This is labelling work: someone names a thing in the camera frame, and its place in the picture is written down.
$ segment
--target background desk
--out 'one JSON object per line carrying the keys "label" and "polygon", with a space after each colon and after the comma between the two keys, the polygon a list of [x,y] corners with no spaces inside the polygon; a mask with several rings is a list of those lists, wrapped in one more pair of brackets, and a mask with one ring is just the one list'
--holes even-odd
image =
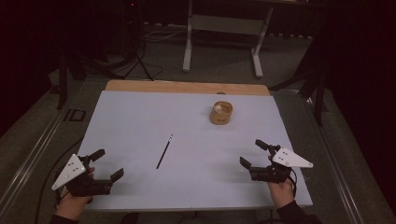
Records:
{"label": "background desk", "polygon": [[[238,87],[261,92],[225,95],[103,91],[79,154],[104,148],[106,155],[94,163],[96,178],[106,178],[121,167],[125,176],[109,196],[96,197],[91,209],[169,211],[273,206],[265,184],[251,181],[248,171],[239,164],[243,156],[254,166],[269,165],[269,154],[254,145],[256,139],[291,149],[275,100],[266,95],[264,86],[129,82],[157,90],[166,87],[169,91],[197,85],[203,92],[213,91],[216,86],[225,92],[236,92]],[[224,126],[209,121],[212,105],[220,100],[231,102],[234,108],[231,122]],[[173,140],[163,162],[155,169],[171,134]],[[301,171],[294,170],[299,179],[296,201],[311,205]]]}

